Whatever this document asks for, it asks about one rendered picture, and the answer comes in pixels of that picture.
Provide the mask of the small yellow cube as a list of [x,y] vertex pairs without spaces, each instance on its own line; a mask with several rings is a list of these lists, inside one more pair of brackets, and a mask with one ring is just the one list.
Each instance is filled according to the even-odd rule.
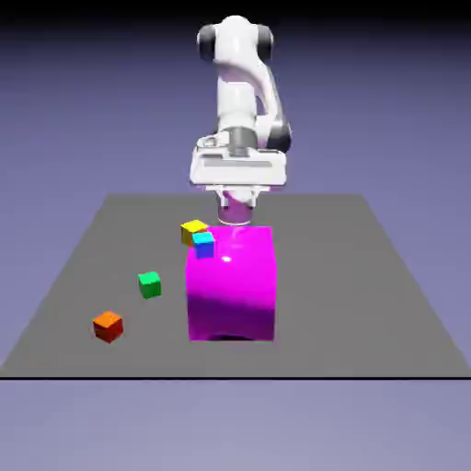
[[181,241],[188,247],[193,246],[193,235],[206,232],[208,225],[200,220],[191,220],[180,226]]

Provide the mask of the small blue cube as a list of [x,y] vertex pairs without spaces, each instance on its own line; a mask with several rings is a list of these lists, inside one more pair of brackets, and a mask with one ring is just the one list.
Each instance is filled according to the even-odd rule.
[[194,233],[192,244],[196,258],[212,258],[214,256],[214,237],[210,231]]

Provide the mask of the small green cube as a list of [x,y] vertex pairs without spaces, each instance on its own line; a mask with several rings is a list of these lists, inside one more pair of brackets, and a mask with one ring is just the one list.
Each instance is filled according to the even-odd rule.
[[144,299],[151,299],[162,295],[162,284],[160,276],[155,271],[139,273],[138,285]]

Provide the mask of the small red cube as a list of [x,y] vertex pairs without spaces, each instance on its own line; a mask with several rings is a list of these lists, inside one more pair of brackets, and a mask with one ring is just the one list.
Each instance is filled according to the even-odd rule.
[[95,337],[111,343],[123,334],[122,317],[112,311],[106,311],[93,319]]

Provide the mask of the large magenta box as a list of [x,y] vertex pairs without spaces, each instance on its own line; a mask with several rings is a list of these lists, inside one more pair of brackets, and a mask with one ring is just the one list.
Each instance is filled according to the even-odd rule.
[[186,261],[191,341],[275,337],[277,263],[269,226],[214,225],[211,257],[190,247]]

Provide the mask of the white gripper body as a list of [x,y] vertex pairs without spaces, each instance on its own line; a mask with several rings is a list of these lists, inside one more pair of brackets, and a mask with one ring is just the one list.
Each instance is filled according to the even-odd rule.
[[193,150],[190,182],[197,186],[279,187],[287,181],[286,154],[247,149],[247,156],[229,155],[227,147]]

